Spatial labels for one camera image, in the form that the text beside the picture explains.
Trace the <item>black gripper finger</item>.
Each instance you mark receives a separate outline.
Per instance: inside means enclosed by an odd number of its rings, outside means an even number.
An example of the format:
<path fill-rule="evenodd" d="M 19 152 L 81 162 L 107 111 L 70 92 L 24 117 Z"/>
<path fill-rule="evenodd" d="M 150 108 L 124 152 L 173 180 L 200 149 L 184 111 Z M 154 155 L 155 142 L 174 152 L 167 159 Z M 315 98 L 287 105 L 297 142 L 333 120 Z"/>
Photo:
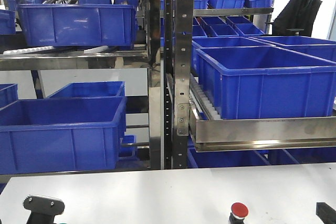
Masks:
<path fill-rule="evenodd" d="M 316 215 L 324 224 L 336 223 L 336 211 L 325 202 L 316 203 Z"/>

